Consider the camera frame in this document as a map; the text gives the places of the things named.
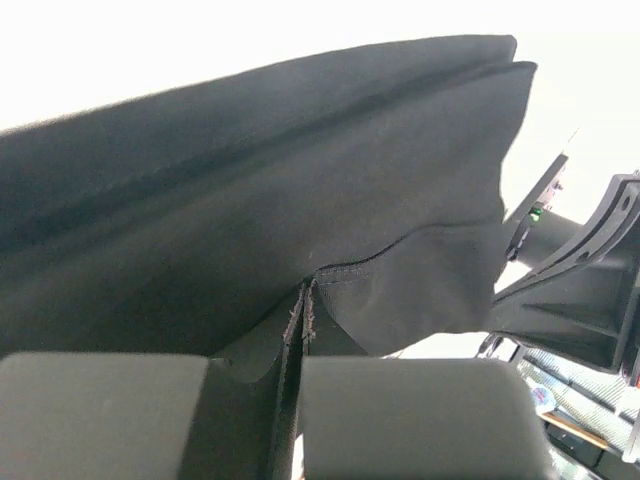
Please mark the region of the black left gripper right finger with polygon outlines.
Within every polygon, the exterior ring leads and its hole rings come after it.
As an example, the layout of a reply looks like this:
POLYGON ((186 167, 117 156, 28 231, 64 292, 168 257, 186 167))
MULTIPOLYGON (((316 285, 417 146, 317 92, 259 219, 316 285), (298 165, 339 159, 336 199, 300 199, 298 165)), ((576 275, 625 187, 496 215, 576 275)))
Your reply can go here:
POLYGON ((367 356, 367 352, 331 317, 315 280, 305 289, 302 343, 305 356, 367 356))

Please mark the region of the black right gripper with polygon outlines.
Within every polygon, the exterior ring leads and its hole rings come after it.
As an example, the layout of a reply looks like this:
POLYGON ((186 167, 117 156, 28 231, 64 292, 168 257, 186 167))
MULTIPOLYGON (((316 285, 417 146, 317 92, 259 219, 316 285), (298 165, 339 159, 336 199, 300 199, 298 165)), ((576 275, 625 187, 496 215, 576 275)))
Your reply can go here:
POLYGON ((530 271, 493 301, 489 330, 607 373, 639 349, 639 178, 615 175, 584 225, 535 223, 518 256, 530 271))

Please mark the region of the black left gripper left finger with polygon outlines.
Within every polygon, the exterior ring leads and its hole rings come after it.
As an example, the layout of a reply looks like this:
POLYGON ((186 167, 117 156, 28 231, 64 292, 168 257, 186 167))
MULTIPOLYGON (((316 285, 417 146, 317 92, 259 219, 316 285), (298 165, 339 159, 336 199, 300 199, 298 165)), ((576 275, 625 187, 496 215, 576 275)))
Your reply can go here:
POLYGON ((300 286, 210 360, 180 478, 290 478, 305 299, 300 286))

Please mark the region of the black skirt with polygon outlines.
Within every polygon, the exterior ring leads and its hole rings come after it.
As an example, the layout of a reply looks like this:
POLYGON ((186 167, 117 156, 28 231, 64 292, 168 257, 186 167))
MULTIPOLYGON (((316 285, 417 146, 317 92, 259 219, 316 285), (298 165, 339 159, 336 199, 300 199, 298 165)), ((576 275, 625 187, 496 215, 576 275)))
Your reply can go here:
POLYGON ((483 329, 516 47, 361 46, 4 134, 2 353, 210 355, 309 280, 374 355, 483 329))

